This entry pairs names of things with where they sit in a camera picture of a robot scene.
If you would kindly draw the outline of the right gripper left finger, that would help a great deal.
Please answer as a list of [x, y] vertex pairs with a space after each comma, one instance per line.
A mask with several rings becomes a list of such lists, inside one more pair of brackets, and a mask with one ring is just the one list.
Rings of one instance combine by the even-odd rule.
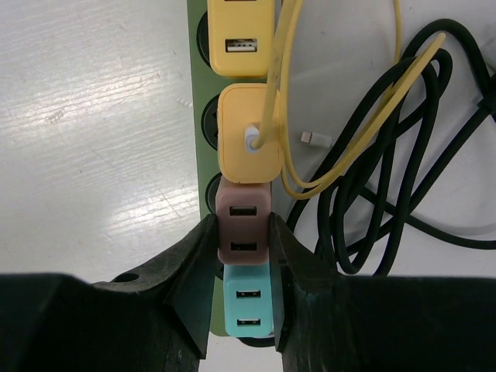
[[109, 282], [1, 276], [3, 371], [196, 371], [205, 359], [217, 220]]

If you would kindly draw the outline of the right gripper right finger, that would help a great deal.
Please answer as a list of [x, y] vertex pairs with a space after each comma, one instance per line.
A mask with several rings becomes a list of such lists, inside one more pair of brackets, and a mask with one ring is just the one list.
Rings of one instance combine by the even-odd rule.
[[274, 342], [286, 371], [493, 371], [495, 282], [334, 271], [270, 217]]

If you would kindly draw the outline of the teal plug adapter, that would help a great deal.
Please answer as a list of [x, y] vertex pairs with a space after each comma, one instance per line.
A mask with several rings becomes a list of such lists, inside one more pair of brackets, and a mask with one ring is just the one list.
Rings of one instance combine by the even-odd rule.
[[273, 332], [269, 263], [225, 265], [223, 271], [225, 328], [236, 338], [265, 338]]

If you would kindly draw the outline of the brown plug adapter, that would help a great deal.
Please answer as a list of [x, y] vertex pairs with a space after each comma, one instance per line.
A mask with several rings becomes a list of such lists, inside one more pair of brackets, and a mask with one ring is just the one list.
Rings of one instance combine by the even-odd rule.
[[219, 228], [218, 257], [228, 265], [262, 265], [269, 256], [271, 188], [236, 184], [221, 178], [215, 196]]

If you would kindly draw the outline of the yellow charger with cable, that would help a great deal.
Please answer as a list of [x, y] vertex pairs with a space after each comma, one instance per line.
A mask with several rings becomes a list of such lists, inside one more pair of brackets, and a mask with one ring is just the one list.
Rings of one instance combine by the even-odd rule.
[[282, 5], [267, 81], [231, 84], [222, 91], [218, 103], [222, 175], [234, 184], [266, 184], [281, 177], [285, 191], [295, 200], [320, 194], [365, 151], [446, 38], [445, 33], [440, 33], [397, 82], [386, 85], [379, 108], [346, 147], [338, 164], [316, 181], [303, 181], [292, 162], [288, 139], [290, 56], [302, 5], [301, 1], [286, 1]]

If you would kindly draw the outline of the green power strip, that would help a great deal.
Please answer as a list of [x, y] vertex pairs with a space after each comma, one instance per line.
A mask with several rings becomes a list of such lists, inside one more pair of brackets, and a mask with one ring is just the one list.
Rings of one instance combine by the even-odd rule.
[[[231, 84], [263, 84], [263, 77], [223, 77], [215, 73], [209, 62], [207, 1], [189, 1], [188, 29], [191, 62], [191, 82], [195, 124], [195, 146], [198, 168], [198, 190], [200, 211], [203, 215], [215, 213], [215, 196], [221, 178], [219, 167], [219, 126], [218, 103], [224, 89]], [[276, 33], [276, 4], [274, 37]], [[212, 331], [218, 336], [228, 336], [225, 328], [223, 271], [224, 266], [218, 257], [219, 272], [215, 279], [214, 301], [212, 304]]]

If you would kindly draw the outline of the yellow plug adapter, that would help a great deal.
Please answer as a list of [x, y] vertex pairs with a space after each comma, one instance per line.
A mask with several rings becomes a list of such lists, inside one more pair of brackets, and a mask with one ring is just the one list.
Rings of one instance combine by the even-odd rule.
[[265, 76], [274, 38], [274, 2], [209, 0], [207, 16], [213, 71], [229, 78]]

